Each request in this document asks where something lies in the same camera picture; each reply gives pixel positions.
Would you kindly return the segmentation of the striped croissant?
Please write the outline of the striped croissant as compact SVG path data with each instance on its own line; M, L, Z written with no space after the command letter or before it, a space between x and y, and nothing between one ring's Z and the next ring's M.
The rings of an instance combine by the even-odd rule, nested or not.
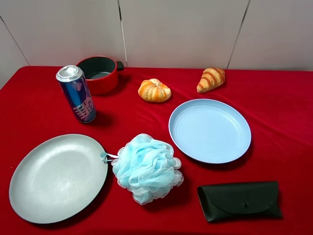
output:
M221 86L225 82L225 71L220 68L207 68L203 71L197 85L198 93L205 93Z

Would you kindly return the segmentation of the round striped bread bun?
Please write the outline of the round striped bread bun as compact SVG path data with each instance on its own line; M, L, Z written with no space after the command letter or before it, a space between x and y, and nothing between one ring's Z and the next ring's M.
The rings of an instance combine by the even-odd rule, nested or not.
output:
M171 89L158 79L152 78L142 81L139 89L139 96L148 102L164 102L168 100L171 95Z

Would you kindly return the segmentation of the light blue bath pouf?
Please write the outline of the light blue bath pouf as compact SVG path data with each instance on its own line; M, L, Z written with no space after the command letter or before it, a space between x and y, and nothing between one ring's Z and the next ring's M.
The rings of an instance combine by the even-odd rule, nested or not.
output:
M173 147L147 134L134 137L117 155L103 152L100 158L112 165L118 185L130 191L140 205L164 198L184 181Z

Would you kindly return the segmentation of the light blue plastic plate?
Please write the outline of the light blue plastic plate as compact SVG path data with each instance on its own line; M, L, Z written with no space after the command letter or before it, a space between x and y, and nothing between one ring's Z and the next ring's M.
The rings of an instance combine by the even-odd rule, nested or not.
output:
M235 161L251 144L246 119L231 106L213 99L182 103L170 115L168 128L179 150L208 164Z

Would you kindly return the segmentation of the blue drink can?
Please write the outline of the blue drink can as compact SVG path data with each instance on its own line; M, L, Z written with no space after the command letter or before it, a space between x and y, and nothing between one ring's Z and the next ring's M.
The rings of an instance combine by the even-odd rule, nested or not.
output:
M58 81L70 108L81 123L89 123L96 117L96 108L81 68L68 65L56 74Z

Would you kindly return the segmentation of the grey metal plate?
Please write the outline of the grey metal plate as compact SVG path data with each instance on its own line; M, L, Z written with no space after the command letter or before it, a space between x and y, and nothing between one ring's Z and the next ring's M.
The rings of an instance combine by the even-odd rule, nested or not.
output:
M67 134L31 150L19 163L9 186L9 201L22 219L49 224L68 219L100 192L108 164L95 139Z

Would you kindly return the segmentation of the red tablecloth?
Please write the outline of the red tablecloth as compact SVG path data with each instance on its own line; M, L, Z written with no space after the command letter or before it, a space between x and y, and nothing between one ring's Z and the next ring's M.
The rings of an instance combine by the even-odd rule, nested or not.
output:
M308 71L227 70L225 83L196 91L202 70L125 68L118 87L94 98L96 119L77 121L55 78L57 67L23 67L0 91L0 232L3 235L310 235L313 232L313 74ZM143 100L144 80L171 89L164 102ZM47 225L29 223L12 210L8 190L15 168L40 143L79 133L112 154L140 133L168 143L168 120L196 98L224 102L250 125L250 149L219 165L195 161L175 148L184 182L163 199L140 206L109 172L104 187L74 217ZM197 187L276 180L282 219L247 218L208 223Z

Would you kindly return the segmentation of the black leather glasses case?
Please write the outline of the black leather glasses case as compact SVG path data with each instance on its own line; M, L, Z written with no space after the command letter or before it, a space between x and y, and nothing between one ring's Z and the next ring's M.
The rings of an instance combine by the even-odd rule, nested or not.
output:
M283 217L277 181L205 185L197 188L206 221Z

